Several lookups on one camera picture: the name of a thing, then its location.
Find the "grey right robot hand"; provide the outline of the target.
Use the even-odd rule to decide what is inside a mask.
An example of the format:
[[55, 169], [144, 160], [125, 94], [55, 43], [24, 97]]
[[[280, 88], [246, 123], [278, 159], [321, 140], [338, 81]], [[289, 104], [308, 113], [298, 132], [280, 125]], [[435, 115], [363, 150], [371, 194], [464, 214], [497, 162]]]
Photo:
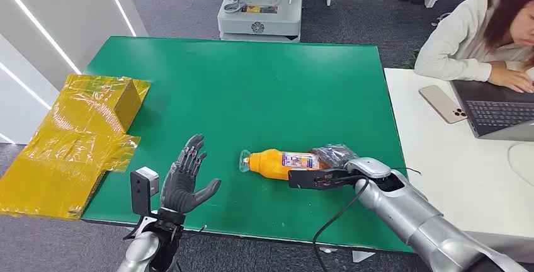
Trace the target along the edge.
[[323, 168], [342, 168], [348, 161], [359, 158], [353, 150], [344, 144], [327, 144], [313, 148], [310, 152], [318, 156]]

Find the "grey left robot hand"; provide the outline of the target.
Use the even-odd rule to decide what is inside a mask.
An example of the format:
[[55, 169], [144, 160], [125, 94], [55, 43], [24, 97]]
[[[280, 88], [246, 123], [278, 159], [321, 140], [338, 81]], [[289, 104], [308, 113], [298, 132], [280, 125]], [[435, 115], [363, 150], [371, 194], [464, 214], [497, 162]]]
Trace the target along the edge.
[[222, 182], [217, 178], [211, 180], [206, 187], [198, 191], [195, 189], [198, 172], [207, 156], [206, 152], [200, 152], [202, 147], [202, 134], [195, 134], [185, 143], [163, 182], [161, 207], [185, 214], [216, 194]]

